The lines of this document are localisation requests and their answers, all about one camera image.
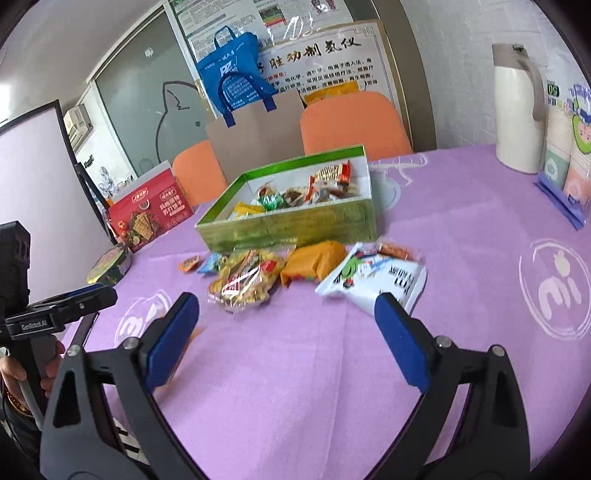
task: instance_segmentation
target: chair backrest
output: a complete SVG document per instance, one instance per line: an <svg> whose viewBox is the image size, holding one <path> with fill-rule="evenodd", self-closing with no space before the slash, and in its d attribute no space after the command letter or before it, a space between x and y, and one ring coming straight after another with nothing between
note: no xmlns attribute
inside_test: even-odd
<svg viewBox="0 0 591 480"><path fill-rule="evenodd" d="M378 92L326 98L302 114L306 155L363 145L369 161L413 153L404 125L392 103Z"/></svg>
<svg viewBox="0 0 591 480"><path fill-rule="evenodd" d="M209 140L179 153L173 170L191 206L215 200L228 187Z"/></svg>

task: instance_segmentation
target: red price tag sticker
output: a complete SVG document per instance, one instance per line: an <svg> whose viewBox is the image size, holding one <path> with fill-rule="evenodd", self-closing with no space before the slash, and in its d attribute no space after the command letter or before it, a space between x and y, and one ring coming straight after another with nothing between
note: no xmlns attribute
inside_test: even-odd
<svg viewBox="0 0 591 480"><path fill-rule="evenodd" d="M273 273L275 267L277 266L277 262L275 260L267 260L261 264L261 270L267 273Z"/></svg>

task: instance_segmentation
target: bag handle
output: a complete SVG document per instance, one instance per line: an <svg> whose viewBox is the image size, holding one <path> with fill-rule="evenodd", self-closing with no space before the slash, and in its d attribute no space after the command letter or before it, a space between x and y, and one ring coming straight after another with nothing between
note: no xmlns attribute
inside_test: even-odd
<svg viewBox="0 0 591 480"><path fill-rule="evenodd" d="M220 84L217 88L217 95L218 95L219 99L222 101L224 107L226 108L226 112L223 112L223 117L226 120L226 125L228 127L233 127L234 125L236 125L236 122L234 121L234 116L232 115L232 112L235 109L232 108L232 105L230 105L230 102L228 101L228 98L226 97L226 92L223 91L223 83L226 80L228 80L230 77L241 77L241 78L244 78L248 83L250 83L252 88L254 88L256 93L258 93L259 96L261 97L263 103L265 104L265 108L267 109L267 112L277 110L277 105L275 104L275 100L273 100L272 95L265 93L263 91L262 87L257 87L252 75L247 75L247 74L241 73L241 72L227 72L223 75L222 80L220 80Z"/></svg>
<svg viewBox="0 0 591 480"><path fill-rule="evenodd" d="M213 44L216 46L216 49L218 49L220 47L219 43L217 42L217 34L220 32L223 32L225 29L228 29L228 31L230 32L230 36L232 37L232 40L236 40L236 34L232 31L232 29L230 27L228 27L227 25L224 25L217 32L215 32L215 35L213 36Z"/></svg>

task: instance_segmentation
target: blue gripper pad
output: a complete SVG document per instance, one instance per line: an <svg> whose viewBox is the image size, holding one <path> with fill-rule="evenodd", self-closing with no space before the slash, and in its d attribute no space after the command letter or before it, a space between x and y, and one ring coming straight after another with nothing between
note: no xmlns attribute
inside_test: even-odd
<svg viewBox="0 0 591 480"><path fill-rule="evenodd" d="M386 295L380 295L376 300L374 315L375 322L405 380L409 385L417 387L421 393L426 393L431 385L427 356L408 331L398 312L390 305Z"/></svg>
<svg viewBox="0 0 591 480"><path fill-rule="evenodd" d="M168 326L148 354L145 385L149 392L168 381L199 319L199 301L195 295L186 295L180 304L179 300L167 313L167 318L171 317Z"/></svg>

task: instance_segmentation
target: cardboard box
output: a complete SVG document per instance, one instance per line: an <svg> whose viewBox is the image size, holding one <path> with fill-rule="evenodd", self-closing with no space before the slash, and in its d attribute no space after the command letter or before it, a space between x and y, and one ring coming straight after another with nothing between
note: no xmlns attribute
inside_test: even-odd
<svg viewBox="0 0 591 480"><path fill-rule="evenodd" d="M111 227L137 252L193 214L170 164L153 168L125 188L109 208Z"/></svg>
<svg viewBox="0 0 591 480"><path fill-rule="evenodd" d="M278 190L307 185L310 176L321 168L347 160L351 162L351 182L359 187L359 196L228 220L236 204L250 203L265 183L270 181ZM344 244L374 241L378 234L365 150L345 148L248 171L232 182L195 228L214 252L278 244L303 247L324 240Z"/></svg>

